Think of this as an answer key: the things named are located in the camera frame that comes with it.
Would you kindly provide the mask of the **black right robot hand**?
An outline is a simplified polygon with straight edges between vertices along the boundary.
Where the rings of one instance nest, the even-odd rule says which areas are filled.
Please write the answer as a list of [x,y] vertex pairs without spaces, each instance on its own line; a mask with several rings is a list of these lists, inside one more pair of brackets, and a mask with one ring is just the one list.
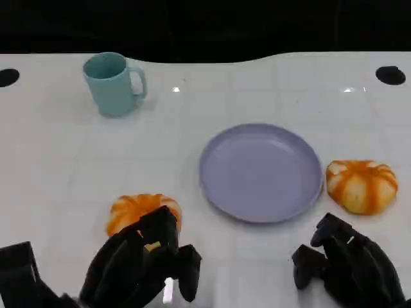
[[331,213],[319,221],[310,245],[300,245],[292,261],[297,289],[320,279],[342,307],[410,307],[387,254]]

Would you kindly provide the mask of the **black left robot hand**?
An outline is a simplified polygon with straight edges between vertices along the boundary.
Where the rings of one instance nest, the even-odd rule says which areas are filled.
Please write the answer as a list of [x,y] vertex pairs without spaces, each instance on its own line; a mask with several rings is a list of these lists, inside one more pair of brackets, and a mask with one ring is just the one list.
[[80,291],[87,307],[145,307],[166,279],[192,302],[198,289],[201,256],[191,244],[180,246],[177,218],[167,206],[110,236],[93,258]]

